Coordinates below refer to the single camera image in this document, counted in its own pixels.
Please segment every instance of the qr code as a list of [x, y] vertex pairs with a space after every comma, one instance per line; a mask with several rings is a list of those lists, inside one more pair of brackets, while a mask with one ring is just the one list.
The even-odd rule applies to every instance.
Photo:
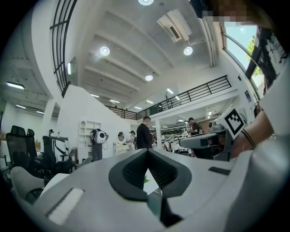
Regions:
[[234, 135], [244, 126], [241, 117], [235, 109], [225, 117], [225, 121]]

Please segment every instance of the metal railing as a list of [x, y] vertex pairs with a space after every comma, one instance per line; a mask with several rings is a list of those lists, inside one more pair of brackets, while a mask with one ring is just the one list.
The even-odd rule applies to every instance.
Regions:
[[63, 97], [70, 84], [67, 82], [65, 45], [69, 21], [76, 3], [77, 0], [59, 0], [53, 18], [53, 25], [50, 27], [52, 31], [53, 73], [57, 79]]
[[121, 118], [137, 120], [137, 113], [133, 111], [123, 110], [116, 107], [106, 106]]
[[197, 99], [209, 96], [230, 87], [232, 86], [227, 79], [227, 75], [222, 76], [140, 111], [137, 113], [137, 119], [142, 119], [144, 116], [150, 116], [188, 102], [193, 102]]

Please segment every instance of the white shelving unit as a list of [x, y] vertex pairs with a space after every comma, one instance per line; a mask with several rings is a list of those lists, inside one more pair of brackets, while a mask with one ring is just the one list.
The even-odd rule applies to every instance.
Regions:
[[93, 121], [80, 122], [77, 139], [77, 157], [79, 163], [82, 162], [82, 159], [86, 159], [92, 154], [90, 133], [96, 128], [101, 128], [101, 124]]

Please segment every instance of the round ceiling light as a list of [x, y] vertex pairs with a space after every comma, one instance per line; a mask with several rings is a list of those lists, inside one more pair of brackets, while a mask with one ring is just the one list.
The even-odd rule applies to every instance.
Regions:
[[183, 51], [183, 53], [184, 53], [186, 56], [191, 55], [192, 52], [193, 52], [192, 47], [186, 47], [186, 48], [184, 49], [184, 51]]
[[154, 0], [138, 0], [141, 5], [151, 5]]
[[101, 53], [101, 55], [103, 55], [103, 56], [107, 56], [107, 55], [110, 54], [110, 50], [109, 50], [109, 48], [107, 48], [107, 47], [101, 47], [101, 48], [100, 48], [100, 53]]
[[153, 80], [153, 76], [152, 75], [147, 75], [146, 77], [145, 77], [145, 80], [146, 81], [152, 81]]

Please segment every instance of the balcony railing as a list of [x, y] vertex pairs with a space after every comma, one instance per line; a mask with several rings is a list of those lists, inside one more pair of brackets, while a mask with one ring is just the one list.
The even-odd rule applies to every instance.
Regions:
[[137, 113], [137, 119], [142, 119], [145, 116], [154, 115], [188, 102], [193, 102], [197, 99], [209, 96], [230, 87], [232, 86], [227, 79], [227, 75], [220, 77], [140, 111]]
[[57, 79], [63, 97], [70, 84], [70, 82], [67, 82], [65, 45], [69, 21], [76, 3], [77, 0], [59, 0], [53, 18], [53, 25], [50, 27], [54, 67], [53, 73]]
[[106, 107], [108, 107], [111, 111], [113, 111], [115, 114], [117, 114], [121, 118], [137, 120], [137, 113], [135, 112], [127, 111], [127, 110], [123, 110], [123, 109], [119, 109], [119, 108], [115, 108], [111, 106], [106, 106]]

